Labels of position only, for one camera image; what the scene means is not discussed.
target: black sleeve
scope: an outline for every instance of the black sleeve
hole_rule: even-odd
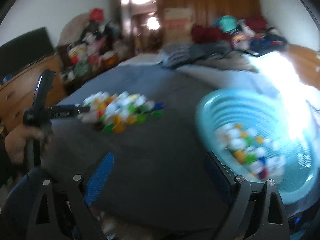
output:
[[[4,140],[0,139],[0,187],[7,182],[14,172],[12,163],[4,147]]]

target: hand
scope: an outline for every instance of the hand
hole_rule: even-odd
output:
[[[22,164],[24,160],[24,147],[28,139],[43,139],[43,132],[36,127],[19,125],[4,139],[5,149],[12,164]]]

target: blue gripper pad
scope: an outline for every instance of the blue gripper pad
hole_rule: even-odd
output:
[[[112,170],[113,164],[114,156],[111,152],[109,152],[104,157],[95,173],[91,176],[89,182],[87,183],[86,194],[84,196],[84,202],[88,206],[90,206],[92,202],[98,199],[100,192]]]

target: gray bed sheet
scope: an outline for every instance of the gray bed sheet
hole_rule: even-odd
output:
[[[95,206],[119,218],[170,230],[216,228],[228,205],[203,166],[205,148],[195,108],[214,87],[155,66],[118,66],[85,84],[61,104],[99,91],[140,93],[165,103],[160,119],[105,134],[78,119],[53,120],[55,138],[43,166],[58,179],[83,174],[105,152],[113,170]]]

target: drawer handle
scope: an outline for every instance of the drawer handle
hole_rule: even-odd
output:
[[[5,97],[5,101],[8,101],[8,99],[10,99],[14,95],[14,93],[14,91],[11,91],[9,94],[7,94],[7,96]]]
[[[16,119],[21,114],[21,111],[18,111],[14,116],[13,119]]]

